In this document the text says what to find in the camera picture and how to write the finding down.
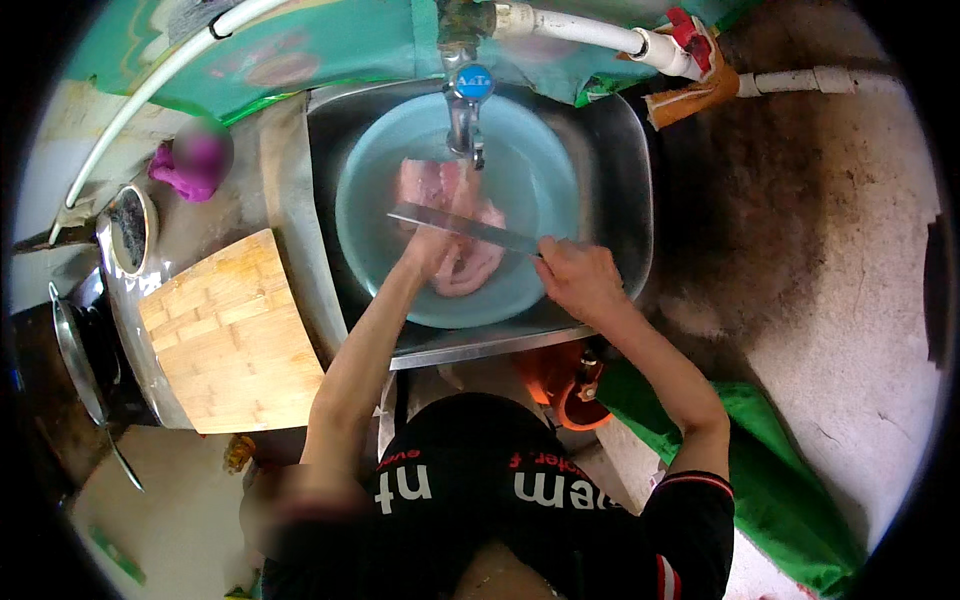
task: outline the hand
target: hand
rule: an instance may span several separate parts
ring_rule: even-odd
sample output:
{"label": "hand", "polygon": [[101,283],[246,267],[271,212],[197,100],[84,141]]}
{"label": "hand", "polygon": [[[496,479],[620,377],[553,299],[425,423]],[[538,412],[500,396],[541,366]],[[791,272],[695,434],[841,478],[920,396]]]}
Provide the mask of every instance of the hand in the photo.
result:
{"label": "hand", "polygon": [[440,269],[440,263],[453,244],[453,237],[453,233],[443,229],[417,226],[400,261],[416,269],[420,281],[425,282]]}
{"label": "hand", "polygon": [[547,296],[575,319],[600,330],[615,323],[623,310],[633,310],[610,250],[558,242],[549,235],[537,247],[543,260],[535,258],[534,268]]}

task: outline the bamboo cutting board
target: bamboo cutting board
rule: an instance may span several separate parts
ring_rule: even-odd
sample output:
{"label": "bamboo cutting board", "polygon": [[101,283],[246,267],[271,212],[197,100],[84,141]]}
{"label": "bamboo cutting board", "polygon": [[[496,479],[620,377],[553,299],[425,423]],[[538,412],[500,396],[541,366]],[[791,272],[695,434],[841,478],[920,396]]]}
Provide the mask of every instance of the bamboo cutting board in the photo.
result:
{"label": "bamboo cutting board", "polygon": [[199,433],[306,425],[324,372],[269,229],[170,279],[139,309]]}

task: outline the water pipe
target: water pipe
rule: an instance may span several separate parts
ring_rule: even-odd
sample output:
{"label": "water pipe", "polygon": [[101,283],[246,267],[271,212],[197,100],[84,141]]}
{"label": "water pipe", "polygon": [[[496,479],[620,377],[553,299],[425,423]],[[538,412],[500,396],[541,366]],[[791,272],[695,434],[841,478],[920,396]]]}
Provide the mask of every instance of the water pipe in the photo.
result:
{"label": "water pipe", "polygon": [[892,92],[901,89],[890,75],[850,70],[842,66],[815,66],[812,69],[740,75],[738,98],[755,98],[775,91],[819,90],[825,94],[854,94],[858,91]]}
{"label": "water pipe", "polygon": [[[183,45],[175,50],[167,59],[161,63],[147,79],[140,84],[140,87],[131,94],[126,104],[117,111],[116,116],[110,121],[109,125],[100,135],[97,143],[94,144],[90,154],[86,157],[80,172],[70,186],[63,204],[67,208],[73,208],[80,196],[80,190],[83,189],[87,178],[93,172],[93,167],[97,161],[106,153],[107,147],[116,138],[121,130],[130,122],[133,116],[140,108],[147,104],[153,95],[163,87],[164,84],[173,79],[186,64],[202,54],[207,48],[217,43],[217,41],[233,35],[237,29],[253,21],[258,16],[272,11],[287,0],[246,0],[233,7],[227,12],[214,18],[202,30],[187,39]],[[48,242],[52,246],[60,235],[60,214],[50,229],[50,238]]]}
{"label": "water pipe", "polygon": [[497,2],[493,38],[546,36],[612,48],[632,60],[656,68],[664,75],[700,81],[703,70],[670,35],[636,27],[624,29],[593,19],[542,11],[521,2]]}

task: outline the raw pork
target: raw pork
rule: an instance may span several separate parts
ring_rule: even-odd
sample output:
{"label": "raw pork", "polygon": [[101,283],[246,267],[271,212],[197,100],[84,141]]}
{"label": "raw pork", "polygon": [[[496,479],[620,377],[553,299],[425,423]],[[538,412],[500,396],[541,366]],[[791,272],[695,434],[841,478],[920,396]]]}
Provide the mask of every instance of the raw pork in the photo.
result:
{"label": "raw pork", "polygon": [[[400,202],[425,204],[497,228],[507,225],[502,212],[489,200],[480,199],[479,174],[469,168],[465,160],[437,162],[407,158],[400,165],[396,179],[396,198]],[[431,283],[441,296],[471,294],[496,270],[503,253],[504,249],[499,246],[457,236]]]}

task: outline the kitchen knife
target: kitchen knife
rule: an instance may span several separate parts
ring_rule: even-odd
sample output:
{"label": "kitchen knife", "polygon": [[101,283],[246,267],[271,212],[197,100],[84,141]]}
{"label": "kitchen knife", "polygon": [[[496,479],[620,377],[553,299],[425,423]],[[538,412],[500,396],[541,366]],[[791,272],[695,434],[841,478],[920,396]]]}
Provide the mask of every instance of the kitchen knife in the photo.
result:
{"label": "kitchen knife", "polygon": [[481,242],[506,248],[513,252],[520,252],[529,254],[535,258],[540,258],[540,253],[537,252],[537,240],[532,237],[520,235],[519,233],[514,233],[506,229],[495,228],[492,225],[473,221],[472,219],[444,212],[430,206],[398,203],[387,215],[400,221],[406,221],[407,223],[452,231],[475,240],[480,240]]}

